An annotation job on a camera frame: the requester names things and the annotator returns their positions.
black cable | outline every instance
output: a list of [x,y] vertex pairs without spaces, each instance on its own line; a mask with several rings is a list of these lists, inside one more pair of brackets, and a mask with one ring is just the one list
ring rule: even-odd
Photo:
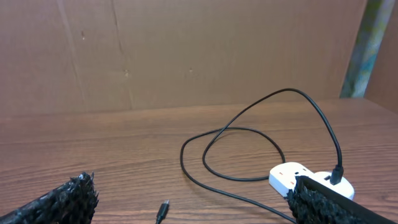
[[[227,129],[237,129],[237,130],[254,131],[255,133],[259,133],[259,134],[261,134],[261,135],[263,135],[263,136],[266,136],[264,133],[262,133],[262,132],[260,132],[260,131],[258,131],[258,130],[255,130],[255,129],[239,128],[239,127],[230,127],[230,128],[227,128]],[[212,192],[216,192],[216,193],[219,193],[219,194],[222,194],[222,195],[225,195],[225,196],[229,196],[229,197],[231,197],[231,198],[235,198],[235,199],[238,199],[238,200],[242,200],[242,201],[244,201],[244,202],[249,202],[249,203],[251,203],[251,204],[253,204],[253,205],[257,205],[257,206],[260,207],[260,208],[263,208],[263,209],[266,209],[266,210],[268,210],[268,211],[270,211],[270,212],[272,212],[272,213],[275,213],[275,214],[281,216],[282,218],[285,218],[285,219],[291,221],[292,223],[295,223],[295,220],[294,220],[293,218],[290,218],[289,216],[283,214],[282,212],[280,212],[280,211],[278,211],[278,210],[275,210],[275,209],[273,209],[273,208],[271,208],[271,207],[268,207],[267,205],[263,205],[263,204],[261,204],[261,203],[259,203],[259,202],[254,201],[254,200],[251,200],[251,199],[248,199],[248,198],[245,198],[245,197],[241,197],[241,196],[238,196],[238,195],[235,195],[235,194],[231,194],[231,193],[225,192],[225,191],[223,191],[223,190],[218,190],[218,189],[215,189],[215,188],[213,188],[213,187],[209,187],[209,186],[207,186],[207,185],[205,185],[205,184],[202,184],[202,183],[200,183],[199,181],[195,180],[195,179],[187,172],[187,170],[185,169],[184,163],[183,163],[183,153],[184,153],[185,146],[186,146],[190,141],[192,141],[192,140],[194,140],[194,139],[200,138],[200,137],[205,136],[205,135],[208,135],[208,134],[213,134],[213,133],[215,133],[215,132],[217,132],[217,131],[220,131],[220,130],[221,130],[221,129],[216,129],[216,130],[208,131],[208,132],[206,132],[206,133],[203,133],[203,134],[199,134],[199,135],[197,135],[197,136],[194,136],[194,137],[192,137],[192,138],[190,138],[190,139],[188,139],[188,140],[186,140],[186,141],[184,142],[184,144],[183,144],[182,147],[181,147],[181,153],[180,153],[180,164],[181,164],[181,169],[182,169],[182,171],[184,172],[184,174],[185,174],[192,182],[194,182],[195,184],[199,185],[200,187],[203,187],[204,189],[207,189],[207,190],[210,190],[210,191],[212,191]],[[280,150],[279,146],[278,146],[270,137],[266,136],[266,138],[267,138],[268,140],[271,140],[271,143],[273,143],[273,144],[276,146],[276,148],[277,148],[278,151],[279,151],[279,154],[280,154],[281,157],[282,157],[282,162],[285,162],[284,154],[283,154],[282,150]],[[260,177],[259,179],[267,180],[267,179],[268,179],[268,176],[266,176],[266,177]]]
[[311,103],[311,105],[315,108],[315,110],[316,110],[316,111],[318,112],[318,114],[320,115],[322,121],[324,122],[324,124],[325,124],[325,126],[326,126],[326,128],[327,128],[327,130],[328,130],[328,132],[329,132],[329,134],[330,134],[330,136],[331,136],[331,138],[332,138],[332,140],[333,140],[333,143],[335,144],[336,151],[337,151],[337,162],[338,162],[338,163],[337,163],[337,165],[336,165],[336,168],[333,170],[332,179],[334,179],[335,181],[340,182],[341,177],[342,177],[342,175],[343,175],[343,159],[342,159],[342,155],[341,155],[340,145],[338,144],[337,138],[336,138],[336,136],[335,136],[335,134],[334,134],[334,132],[333,132],[333,130],[332,130],[332,128],[331,128],[331,126],[330,126],[328,120],[326,119],[326,116],[323,114],[323,112],[321,111],[321,109],[319,108],[319,106],[318,106],[307,94],[305,94],[304,92],[302,92],[302,91],[300,91],[300,90],[296,90],[296,89],[293,89],[293,88],[285,88],[285,89],[282,89],[282,90],[278,90],[278,91],[275,91],[275,92],[273,92],[273,93],[271,93],[271,94],[269,94],[269,95],[267,95],[267,96],[261,98],[260,100],[257,100],[256,102],[254,102],[253,104],[251,104],[250,106],[248,106],[247,108],[245,108],[244,110],[242,110],[240,113],[238,113],[238,115],[236,115],[225,127],[221,128],[221,129],[208,131],[207,133],[199,134],[199,135],[197,135],[197,136],[194,136],[194,137],[192,137],[192,138],[186,140],[186,141],[184,142],[184,144],[182,145],[182,147],[181,147],[181,152],[180,152],[180,164],[181,164],[181,169],[183,170],[184,174],[185,174],[192,182],[194,182],[195,184],[199,185],[200,187],[203,187],[204,189],[211,190],[211,191],[213,191],[213,192],[216,192],[216,193],[219,193],[219,194],[222,194],[222,195],[225,195],[225,196],[229,196],[229,197],[232,197],[232,198],[236,198],[236,199],[238,199],[238,200],[242,200],[242,201],[245,201],[245,202],[249,202],[249,203],[251,203],[251,204],[253,204],[253,205],[257,205],[258,207],[264,208],[264,209],[266,209],[266,210],[268,210],[268,211],[270,211],[270,212],[272,212],[272,213],[275,213],[275,214],[277,214],[277,215],[279,215],[279,216],[281,216],[281,217],[283,217],[283,218],[285,218],[285,219],[287,219],[287,220],[289,220],[289,221],[295,223],[295,220],[292,219],[292,218],[290,218],[289,216],[287,216],[287,215],[285,215],[285,214],[283,214],[283,213],[281,213],[281,212],[279,212],[279,211],[277,211],[277,210],[275,210],[275,209],[273,209],[273,208],[270,208],[270,207],[268,207],[268,206],[266,206],[266,205],[263,205],[263,204],[261,204],[261,203],[259,203],[259,202],[256,202],[256,201],[254,201],[254,200],[251,200],[251,199],[248,199],[248,198],[244,198],[244,197],[241,197],[241,196],[238,196],[238,195],[235,195],[235,194],[231,194],[231,193],[228,193],[228,192],[225,192],[225,191],[222,191],[222,190],[214,189],[213,187],[209,187],[209,186],[207,186],[207,185],[205,185],[205,184],[202,184],[202,183],[198,182],[197,180],[195,180],[195,179],[187,172],[187,170],[185,169],[185,166],[184,166],[184,164],[183,164],[183,152],[184,152],[185,146],[186,146],[190,141],[192,141],[192,140],[194,140],[194,139],[196,139],[196,138],[200,138],[200,137],[202,137],[202,136],[208,135],[208,134],[212,134],[212,133],[218,132],[218,134],[209,142],[209,144],[207,145],[207,147],[206,147],[206,149],[205,149],[205,151],[204,151],[204,153],[203,153],[203,156],[202,156],[203,165],[204,165],[212,174],[214,174],[214,175],[216,175],[216,176],[218,176],[218,177],[222,177],[222,178],[227,179],[227,180],[235,180],[235,181],[246,181],[246,182],[251,182],[251,181],[259,181],[259,180],[267,180],[267,179],[269,178],[269,176],[257,177],[257,178],[237,178],[237,177],[230,177],[230,176],[227,176],[227,175],[220,174],[220,173],[214,171],[214,170],[206,163],[206,155],[207,155],[207,152],[209,151],[210,147],[215,143],[216,139],[217,139],[226,129],[240,129],[240,130],[254,131],[255,133],[258,133],[258,134],[264,136],[265,138],[267,138],[267,139],[277,148],[277,150],[279,151],[279,154],[280,154],[281,157],[282,157],[282,162],[284,163],[284,162],[285,162],[285,157],[284,157],[284,154],[283,154],[282,150],[280,149],[280,147],[279,147],[270,137],[268,137],[268,136],[265,135],[264,133],[262,133],[262,132],[260,132],[260,131],[258,131],[258,130],[249,129],[249,128],[237,128],[237,127],[230,127],[230,128],[229,128],[229,125],[230,125],[233,121],[235,121],[236,118],[238,118],[239,116],[241,116],[245,111],[247,111],[248,109],[252,108],[254,105],[256,105],[256,104],[262,102],[263,100],[265,100],[265,99],[267,99],[267,98],[269,98],[269,97],[271,97],[271,96],[274,96],[274,95],[276,95],[276,94],[278,94],[278,93],[282,93],[282,92],[284,92],[284,91],[293,91],[293,92],[296,92],[296,93],[298,93],[298,94],[304,96],[304,98],[306,98],[306,99]]

white charger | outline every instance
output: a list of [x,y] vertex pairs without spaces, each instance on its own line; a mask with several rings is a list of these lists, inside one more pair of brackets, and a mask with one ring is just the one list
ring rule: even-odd
[[275,188],[281,196],[286,197],[289,190],[294,190],[296,186],[296,176],[305,175],[329,189],[352,200],[354,199],[353,186],[343,177],[338,184],[331,184],[331,172],[313,173],[298,162],[286,162],[279,164],[269,171],[269,184]]

power strip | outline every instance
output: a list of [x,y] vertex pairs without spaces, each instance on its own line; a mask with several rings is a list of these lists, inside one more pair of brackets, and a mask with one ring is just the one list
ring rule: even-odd
[[305,175],[317,181],[350,200],[354,199],[354,188],[344,177],[341,179],[340,183],[333,185],[329,181],[331,172],[313,173],[297,162],[286,162],[272,168],[269,172],[269,184],[271,184],[271,186],[275,188],[281,196],[286,197],[287,192],[289,192],[289,190],[293,190],[296,186],[295,177],[301,175]]

